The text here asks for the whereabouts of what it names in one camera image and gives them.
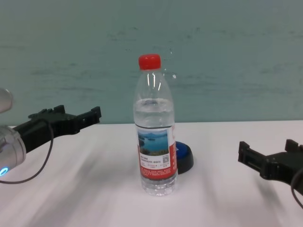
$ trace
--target blue led light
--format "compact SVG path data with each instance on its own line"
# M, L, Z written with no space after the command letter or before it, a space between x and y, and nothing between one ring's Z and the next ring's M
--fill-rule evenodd
M0 176L5 175L8 172L9 168L8 167L4 167L0 170Z

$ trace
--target white table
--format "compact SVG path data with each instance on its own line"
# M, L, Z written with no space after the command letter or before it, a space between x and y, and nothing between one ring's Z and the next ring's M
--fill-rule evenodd
M302 227L290 187L237 161L240 140L272 154L286 139L303 143L302 131L302 121L178 123L176 138L191 147L195 164L172 195L158 198L140 185L134 125L94 125L57 138L37 178L0 185L0 226ZM31 176L48 145L2 179Z

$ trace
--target black cable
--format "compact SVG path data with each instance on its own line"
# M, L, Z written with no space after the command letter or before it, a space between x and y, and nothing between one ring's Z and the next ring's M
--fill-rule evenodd
M301 174L303 173L303 168L301 168L292 178L292 181L290 183L290 188L292 190L292 194L294 197L294 200L296 200L296 202L299 204L299 206L303 209L303 204L299 201L298 197L296 196L295 192L294 192L294 187L297 184Z
M47 120L45 120L45 119L38 119L38 120L36 121L36 123L40 123L40 122L44 122L44 123L47 124L48 129L49 129L49 132L50 132L50 134L51 134L51 144L49 145L49 149L48 149L48 152L47 152L47 155L46 155L46 158L45 158L45 161L44 161L43 165L41 166L41 168L38 170L37 173L35 173L33 176L31 176L31 177L28 178L28 179L25 179L25 180L22 180L22 181L0 181L0 183L6 183L6 184L25 183L25 182L27 182L27 181L30 181L30 180L34 179L34 178L35 178L36 176L38 176L38 175L42 172L42 170L44 169L44 167L45 167L45 165L46 165L46 163L47 163L47 161L48 161L48 158L49 158L49 156L50 156L50 154L51 154L52 148L53 148L54 135L53 135L52 126L51 126L51 124L50 124Z

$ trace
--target plastic bottle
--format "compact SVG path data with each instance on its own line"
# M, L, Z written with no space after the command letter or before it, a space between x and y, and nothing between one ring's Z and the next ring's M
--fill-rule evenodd
M143 189L150 195L168 195L177 180L174 104L161 72L158 54L139 57L142 75L134 97L134 122Z

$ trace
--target painted wall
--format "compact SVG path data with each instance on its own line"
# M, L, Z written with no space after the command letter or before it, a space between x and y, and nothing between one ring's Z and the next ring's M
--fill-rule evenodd
M17 124L64 104L132 122L137 58L157 52L177 122L303 118L301 0L2 0L0 86Z

